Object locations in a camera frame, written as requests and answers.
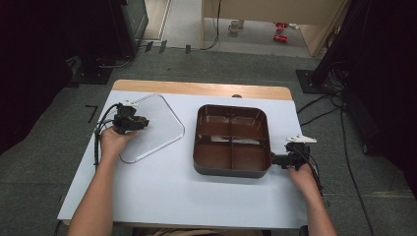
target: gray carpet floor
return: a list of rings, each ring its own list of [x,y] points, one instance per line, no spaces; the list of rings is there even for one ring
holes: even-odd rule
[[[106,86],[63,88],[39,118],[28,137],[0,156],[0,235],[53,235],[57,214],[89,142],[102,106],[119,79],[288,87],[297,107],[319,97],[304,94],[296,69],[313,70],[318,59],[157,48],[113,70]],[[92,122],[92,108],[99,108]],[[300,123],[333,109],[324,99],[299,115]],[[339,235],[371,235],[349,176],[343,150],[340,112],[303,126],[325,187],[325,201]],[[362,142],[348,113],[347,149],[353,174],[376,235],[417,235],[417,202],[401,171],[383,156],[362,153]],[[65,235],[67,226],[59,228]],[[113,235],[130,235],[116,227]],[[298,235],[297,230],[273,230],[272,235]]]

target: white tabletop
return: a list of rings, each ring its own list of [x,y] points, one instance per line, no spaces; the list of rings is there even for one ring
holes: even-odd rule
[[[103,108],[149,92],[113,90]],[[206,104],[256,107],[268,117],[271,151],[301,134],[293,101],[163,93],[185,126],[179,141],[136,163],[119,161],[114,179],[115,222],[131,225],[299,228],[307,224],[303,197],[286,170],[273,165],[260,179],[206,176],[193,166],[198,109]],[[93,137],[58,219],[71,220],[94,174]]]

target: transparent tray lid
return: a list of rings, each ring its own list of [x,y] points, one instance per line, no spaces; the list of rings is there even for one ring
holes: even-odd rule
[[[135,163],[184,136],[184,125],[161,94],[150,94],[133,103],[135,115],[147,117],[149,124],[126,144],[120,154],[124,162]]]

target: brown tray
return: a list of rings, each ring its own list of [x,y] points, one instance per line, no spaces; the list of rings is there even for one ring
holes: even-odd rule
[[[258,108],[204,105],[197,114],[194,168],[204,175],[263,177],[271,166],[267,116]]]

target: human arm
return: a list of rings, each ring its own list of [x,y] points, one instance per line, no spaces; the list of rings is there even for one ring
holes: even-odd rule
[[[294,185],[301,191],[307,203],[307,221],[309,236],[337,235],[328,217],[325,205],[308,164],[302,165],[298,171],[288,168]]]
[[[136,135],[137,132],[119,135],[114,127],[101,133],[101,161],[74,213],[68,235],[111,235],[114,168],[125,144]]]

